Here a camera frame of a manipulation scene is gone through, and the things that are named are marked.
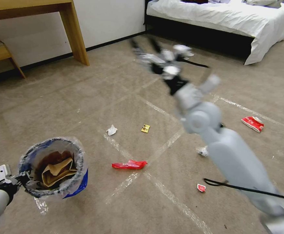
wooden desk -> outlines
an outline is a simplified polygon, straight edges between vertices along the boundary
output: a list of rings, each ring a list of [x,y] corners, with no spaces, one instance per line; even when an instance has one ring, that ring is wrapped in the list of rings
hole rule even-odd
[[[0,0],[0,20],[60,12],[76,60],[89,66],[73,0]]]

baseboard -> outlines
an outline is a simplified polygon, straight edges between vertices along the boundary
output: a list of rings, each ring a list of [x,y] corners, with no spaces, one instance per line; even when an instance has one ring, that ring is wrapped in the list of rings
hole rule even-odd
[[[112,40],[112,41],[109,41],[109,42],[105,42],[105,43],[102,43],[102,44],[99,44],[99,45],[88,47],[88,48],[86,48],[86,51],[94,50],[94,49],[97,49],[97,48],[100,48],[100,47],[103,47],[103,46],[107,46],[107,45],[110,45],[110,44],[113,44],[113,43],[117,43],[117,42],[120,42],[120,41],[123,41],[123,40],[127,40],[127,39],[135,37],[135,36],[143,35],[143,34],[145,34],[145,31],[139,32],[139,33],[136,33],[136,34],[132,34],[132,35],[129,35],[129,36],[126,36],[126,37],[122,37],[122,38],[119,38],[119,39],[116,39],[116,40]],[[60,56],[56,56],[54,58],[49,58],[49,59],[46,59],[46,60],[43,60],[43,61],[39,61],[39,62],[36,62],[36,63],[32,63],[32,64],[22,66],[21,69],[22,69],[22,71],[26,71],[26,70],[32,69],[34,67],[42,66],[42,65],[54,62],[54,61],[58,61],[58,60],[61,60],[61,59],[71,57],[71,56],[73,56],[73,53],[63,54],[63,55],[60,55]],[[12,70],[8,70],[8,71],[0,72],[0,77],[11,76],[11,75],[14,75],[14,74],[17,74],[17,73],[18,72],[15,69],[12,69]]]

white bedsheet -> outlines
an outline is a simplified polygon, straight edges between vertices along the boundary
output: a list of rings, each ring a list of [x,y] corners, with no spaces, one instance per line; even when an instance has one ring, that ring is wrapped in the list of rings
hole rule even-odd
[[[152,2],[149,7],[171,18],[191,20],[197,22],[197,25],[219,25],[254,37],[251,54],[245,65],[260,62],[271,46],[284,40],[284,3],[281,8],[275,9],[247,5],[240,0],[231,0],[228,4],[200,5],[180,0],[159,0]]]

chair leg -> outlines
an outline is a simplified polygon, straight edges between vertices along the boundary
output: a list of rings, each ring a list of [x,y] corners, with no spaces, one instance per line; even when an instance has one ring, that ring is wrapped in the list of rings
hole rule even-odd
[[[20,72],[21,76],[22,76],[24,79],[26,79],[26,76],[24,75],[24,73],[22,72],[21,68],[18,66],[18,64],[16,63],[16,61],[14,60],[12,54],[10,53],[10,51],[8,50],[7,47],[6,47],[6,50],[7,50],[7,51],[9,52],[9,54],[10,54],[9,60],[10,60],[11,63],[13,64],[14,68],[17,69],[17,70]]]

red snack bag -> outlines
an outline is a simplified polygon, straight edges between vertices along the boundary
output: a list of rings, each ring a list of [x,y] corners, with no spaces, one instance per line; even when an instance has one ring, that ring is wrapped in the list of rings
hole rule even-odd
[[[112,167],[121,169],[142,169],[146,164],[146,161],[129,160],[127,163],[112,163]]]
[[[205,191],[206,191],[206,186],[197,184],[197,189],[198,189],[200,192],[205,192]]]
[[[244,124],[246,124],[248,127],[252,128],[253,130],[259,133],[262,131],[263,127],[265,126],[259,118],[254,116],[247,116],[241,119],[241,121]]]

